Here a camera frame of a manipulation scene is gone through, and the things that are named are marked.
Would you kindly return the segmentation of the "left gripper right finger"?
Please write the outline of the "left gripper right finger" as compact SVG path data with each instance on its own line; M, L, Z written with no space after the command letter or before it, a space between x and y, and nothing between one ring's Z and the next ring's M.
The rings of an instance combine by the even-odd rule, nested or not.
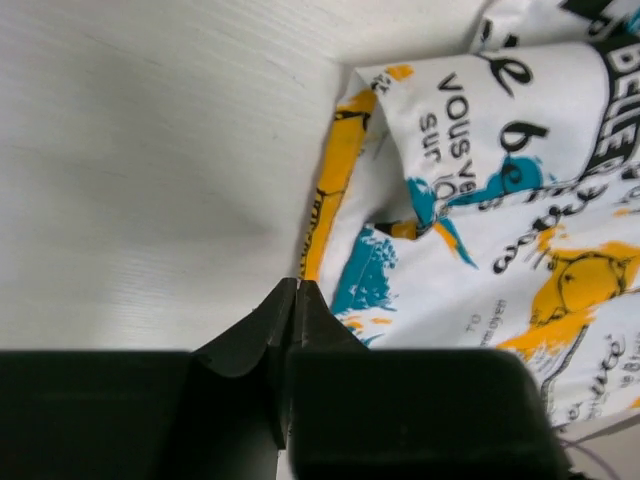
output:
M372 350L300 284L288 358L298 479L566 479L536 384L494 349Z

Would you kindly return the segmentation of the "white yellow teal printed shorts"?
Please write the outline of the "white yellow teal printed shorts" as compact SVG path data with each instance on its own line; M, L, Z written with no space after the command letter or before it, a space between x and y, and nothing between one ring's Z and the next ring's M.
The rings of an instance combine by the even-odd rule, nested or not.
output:
M300 277L371 348L515 354L556 426L639 405L639 5L492 1L356 66Z

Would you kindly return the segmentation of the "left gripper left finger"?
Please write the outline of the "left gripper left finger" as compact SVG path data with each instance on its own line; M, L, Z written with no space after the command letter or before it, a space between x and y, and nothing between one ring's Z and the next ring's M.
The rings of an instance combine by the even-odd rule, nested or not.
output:
M272 479L297 283L193 351L5 350L5 479Z

